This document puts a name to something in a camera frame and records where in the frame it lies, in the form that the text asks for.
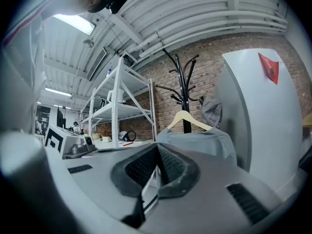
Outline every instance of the ceiling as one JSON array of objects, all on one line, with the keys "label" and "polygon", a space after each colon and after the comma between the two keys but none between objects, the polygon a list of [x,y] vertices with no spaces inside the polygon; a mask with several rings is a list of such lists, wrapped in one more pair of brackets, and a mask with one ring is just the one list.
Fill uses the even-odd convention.
[{"label": "ceiling", "polygon": [[[73,97],[43,90],[39,101],[78,111],[125,51],[138,61],[134,66],[138,69],[162,55],[163,47],[171,51],[192,41],[235,32],[283,33],[286,10],[284,0],[128,0],[117,15],[108,10],[82,15],[96,25],[90,36],[50,18],[45,24],[46,87]],[[88,39],[93,47],[83,43]],[[101,63],[101,75],[88,81],[87,74],[103,47],[115,52],[115,58]]]}]

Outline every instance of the red pen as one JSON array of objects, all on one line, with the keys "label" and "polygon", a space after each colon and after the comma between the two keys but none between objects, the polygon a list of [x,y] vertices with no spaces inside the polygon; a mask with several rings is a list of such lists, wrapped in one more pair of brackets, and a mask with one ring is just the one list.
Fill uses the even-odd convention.
[{"label": "red pen", "polygon": [[131,145],[131,144],[133,144],[133,142],[131,142],[131,143],[129,143],[129,144],[125,144],[125,145],[123,145],[123,146],[129,146],[129,145]]}]

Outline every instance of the brick wall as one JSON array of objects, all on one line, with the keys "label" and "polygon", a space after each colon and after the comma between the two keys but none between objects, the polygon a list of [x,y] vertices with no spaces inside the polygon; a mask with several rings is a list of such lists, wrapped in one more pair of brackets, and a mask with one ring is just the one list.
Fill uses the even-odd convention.
[{"label": "brick wall", "polygon": [[[275,49],[285,62],[295,87],[297,89],[302,116],[305,117],[312,110],[312,88],[307,70],[292,45],[283,35],[262,33],[240,33],[213,37],[191,43],[175,51],[180,57],[181,65],[196,54],[199,54],[190,84],[196,86],[190,92],[192,98],[200,95],[213,94],[220,72],[223,68],[221,55],[241,49],[272,48]],[[179,82],[175,72],[169,74],[174,65],[166,56],[162,56],[142,67],[138,72],[146,78],[153,79],[154,85],[162,85],[179,90]],[[156,88],[154,86],[155,114],[157,133],[160,133],[174,119],[175,114],[181,110],[180,105],[170,98],[172,92]],[[145,93],[137,97],[140,104],[149,108],[149,94]],[[199,102],[190,103],[191,115],[201,121]],[[134,130],[138,138],[152,137],[151,125],[144,119],[130,119],[122,121],[121,131]],[[201,131],[197,126],[192,130]],[[182,122],[177,124],[173,131],[183,132]]]}]

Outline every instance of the bottle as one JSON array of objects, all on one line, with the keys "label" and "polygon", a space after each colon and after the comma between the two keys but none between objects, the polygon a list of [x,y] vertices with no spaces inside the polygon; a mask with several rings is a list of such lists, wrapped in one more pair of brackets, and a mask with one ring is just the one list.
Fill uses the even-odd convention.
[{"label": "bottle", "polygon": [[107,71],[106,78],[108,78],[108,76],[110,75],[111,72],[112,72],[112,69],[110,68],[110,69]]}]

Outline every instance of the wooden hanger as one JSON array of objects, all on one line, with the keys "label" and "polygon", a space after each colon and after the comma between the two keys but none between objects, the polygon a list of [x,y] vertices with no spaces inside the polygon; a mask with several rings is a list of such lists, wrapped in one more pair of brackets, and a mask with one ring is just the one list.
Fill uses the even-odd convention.
[{"label": "wooden hanger", "polygon": [[199,126],[199,127],[202,128],[202,129],[205,129],[206,131],[209,131],[209,130],[212,129],[211,126],[208,126],[208,125],[206,125],[206,124],[204,124],[204,123],[201,123],[201,122],[195,120],[195,119],[190,115],[189,112],[184,111],[184,110],[178,112],[178,113],[175,115],[174,121],[168,126],[168,129],[170,130],[171,128],[173,128],[175,125],[177,125],[177,124],[178,124],[181,120],[183,120],[183,119],[184,119],[184,120],[187,120],[187,121],[190,122],[190,123],[193,123],[193,124],[196,125],[196,126]]}]

